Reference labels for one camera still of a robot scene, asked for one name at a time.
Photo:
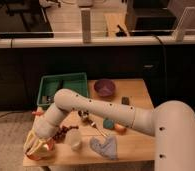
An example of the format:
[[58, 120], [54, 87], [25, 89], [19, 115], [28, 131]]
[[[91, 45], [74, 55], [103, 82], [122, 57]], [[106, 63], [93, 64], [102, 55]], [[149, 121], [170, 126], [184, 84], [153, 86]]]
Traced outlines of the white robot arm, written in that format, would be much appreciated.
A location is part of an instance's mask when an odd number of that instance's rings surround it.
[[58, 131], [72, 111], [85, 111], [151, 135], [155, 138], [155, 171], [195, 171], [195, 112], [187, 104], [171, 100], [148, 110], [135, 106], [89, 99], [60, 89], [54, 102], [37, 116], [24, 144], [35, 154]]

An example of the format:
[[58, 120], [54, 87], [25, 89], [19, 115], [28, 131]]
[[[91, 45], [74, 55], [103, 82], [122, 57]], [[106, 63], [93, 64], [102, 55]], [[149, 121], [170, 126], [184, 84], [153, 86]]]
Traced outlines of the yellow soft gripper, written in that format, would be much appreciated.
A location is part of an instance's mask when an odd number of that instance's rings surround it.
[[33, 130], [30, 130], [24, 143], [25, 155], [54, 153], [54, 140], [52, 138], [39, 138]]

